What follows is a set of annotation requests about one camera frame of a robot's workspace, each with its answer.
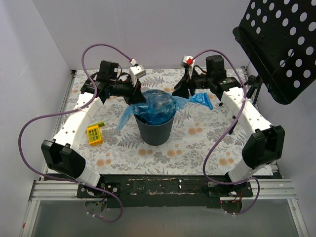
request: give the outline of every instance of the black perforated panel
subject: black perforated panel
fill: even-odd
[[[252,0],[233,33],[278,103],[316,79],[316,0]]]

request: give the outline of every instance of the transparent plastic wrap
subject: transparent plastic wrap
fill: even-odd
[[[128,106],[118,122],[117,130],[122,130],[132,115],[137,115],[148,125],[164,124],[174,116],[177,110],[183,109],[188,102],[200,103],[213,109],[207,93],[198,93],[189,99],[172,96],[162,90],[148,90],[143,95],[146,103]]]

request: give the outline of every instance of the gray plastic pot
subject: gray plastic pot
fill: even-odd
[[[170,137],[174,116],[175,114],[164,124],[153,126],[145,124],[143,119],[135,115],[140,135],[144,142],[151,146],[159,146],[165,143]]]

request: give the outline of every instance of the patterned table surface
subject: patterned table surface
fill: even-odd
[[[146,70],[141,79],[142,91],[161,89],[172,92],[174,85],[183,75],[183,69]],[[242,69],[238,69],[245,80]],[[227,69],[229,77],[234,76]],[[87,79],[83,70],[78,70],[67,110],[71,110],[78,99],[80,88]],[[209,110],[197,103],[188,103],[176,113],[169,140],[160,146],[150,146],[140,137],[136,120],[131,117],[122,131],[116,125],[127,104],[121,97],[111,96],[94,116],[91,124],[104,121],[101,127],[103,144],[90,146],[85,133],[79,153],[95,171],[102,174],[188,174],[202,175],[203,160],[220,135],[232,123],[232,114],[209,90],[207,92],[214,106]],[[210,175],[224,175],[241,159],[241,150],[246,140],[243,128],[238,124],[233,135],[226,136],[211,155],[206,166]],[[257,175],[272,175],[269,165]]]

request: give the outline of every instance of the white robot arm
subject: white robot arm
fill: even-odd
[[[125,74],[128,75],[128,78],[124,81],[117,77],[117,71],[117,63],[102,61],[95,81],[97,97],[84,109],[71,114],[51,141],[44,140],[41,150],[50,169],[68,175],[79,182],[94,187],[98,185],[100,174],[89,168],[86,160],[78,153],[86,128],[111,95],[124,97],[128,104],[146,101],[141,93],[141,83],[138,80],[146,74],[145,69],[141,65],[134,65],[129,69],[129,74]],[[94,88],[87,80],[81,88],[81,94],[74,109],[87,103],[93,93]]]
[[[191,56],[185,56],[181,65],[185,67],[185,74],[174,87],[172,95],[189,98],[196,89],[210,89],[234,115],[239,113],[245,100],[243,89],[234,77],[227,77],[222,56],[206,58],[205,74],[198,74],[194,70]],[[250,178],[266,164],[279,159],[282,154],[284,129],[281,126],[274,127],[249,100],[245,102],[239,122],[248,141],[242,150],[242,160],[226,174],[227,182]]]

